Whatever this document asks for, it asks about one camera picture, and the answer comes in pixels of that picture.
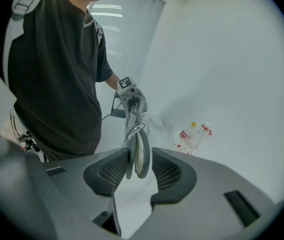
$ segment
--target mesh panel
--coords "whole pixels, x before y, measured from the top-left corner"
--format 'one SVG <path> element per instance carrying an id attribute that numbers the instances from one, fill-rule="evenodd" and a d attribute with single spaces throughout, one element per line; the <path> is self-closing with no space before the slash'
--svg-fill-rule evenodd
<path id="1" fill-rule="evenodd" d="M 111 162 L 105 164 L 98 171 L 98 174 L 108 183 L 110 183 L 114 189 L 120 185 L 127 169 L 127 154 L 123 154 Z"/>
<path id="2" fill-rule="evenodd" d="M 182 175 L 177 165 L 154 153 L 152 170 L 156 177 L 158 191 L 170 188 Z"/>

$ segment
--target backpack strap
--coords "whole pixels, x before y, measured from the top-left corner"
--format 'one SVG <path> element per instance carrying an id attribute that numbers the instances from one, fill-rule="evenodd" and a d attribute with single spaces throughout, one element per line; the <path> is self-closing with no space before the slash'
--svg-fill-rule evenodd
<path id="1" fill-rule="evenodd" d="M 4 82 L 8 86 L 8 55 L 10 52 L 12 41 L 22 34 L 24 34 L 23 22 L 26 14 L 30 13 L 35 9 L 40 0 L 13 0 L 12 3 L 12 14 L 9 19 L 5 40 L 4 40 L 4 51 L 3 51 L 3 75 Z"/>
<path id="2" fill-rule="evenodd" d="M 103 28 L 101 27 L 101 25 L 99 23 L 97 23 L 97 21 L 93 18 L 94 20 L 94 25 L 95 25 L 95 31 L 97 33 L 97 38 L 98 38 L 98 45 L 100 45 L 102 37 L 104 35 L 104 31 Z"/>

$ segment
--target black slot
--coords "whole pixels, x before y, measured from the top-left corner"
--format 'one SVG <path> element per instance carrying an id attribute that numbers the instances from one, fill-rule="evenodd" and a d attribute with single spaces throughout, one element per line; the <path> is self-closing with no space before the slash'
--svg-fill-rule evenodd
<path id="1" fill-rule="evenodd" d="M 47 169 L 46 172 L 49 176 L 52 176 L 55 174 L 63 173 L 65 172 L 65 170 L 62 167 L 57 167 L 57 168 Z"/>
<path id="2" fill-rule="evenodd" d="M 114 220 L 114 215 L 108 215 L 106 211 L 102 212 L 98 217 L 96 217 L 93 222 L 103 229 L 110 231 L 118 236 L 121 236 L 120 232 L 117 232 L 116 224 Z"/>
<path id="3" fill-rule="evenodd" d="M 236 212 L 244 227 L 248 227 L 260 217 L 258 212 L 254 210 L 239 191 L 227 192 L 224 193 L 224 196 Z"/>

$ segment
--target plastic bottle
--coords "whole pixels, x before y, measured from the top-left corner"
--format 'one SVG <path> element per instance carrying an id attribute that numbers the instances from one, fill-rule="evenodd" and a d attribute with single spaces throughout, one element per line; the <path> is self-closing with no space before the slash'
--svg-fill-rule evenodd
<path id="1" fill-rule="evenodd" d="M 182 130 L 173 144 L 174 150 L 185 153 L 190 145 L 191 136 L 194 135 L 196 130 L 196 123 L 194 122 L 192 122 L 189 128 Z"/>
<path id="2" fill-rule="evenodd" d="M 198 148 L 199 144 L 210 135 L 212 135 L 212 131 L 202 124 L 202 127 L 196 128 L 192 134 L 187 134 L 184 138 L 182 138 L 184 134 L 180 135 L 181 141 L 175 146 L 175 151 L 191 155 Z"/>

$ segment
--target white wall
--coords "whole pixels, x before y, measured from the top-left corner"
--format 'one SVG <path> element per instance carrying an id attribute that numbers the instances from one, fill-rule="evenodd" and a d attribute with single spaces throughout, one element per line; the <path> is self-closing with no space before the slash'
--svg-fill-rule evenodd
<path id="1" fill-rule="evenodd" d="M 141 79 L 149 113 L 178 130 L 209 121 L 213 135 L 196 155 L 229 166 L 279 202 L 283 16 L 271 0 L 188 0 L 178 11 L 183 20 L 167 19 Z"/>

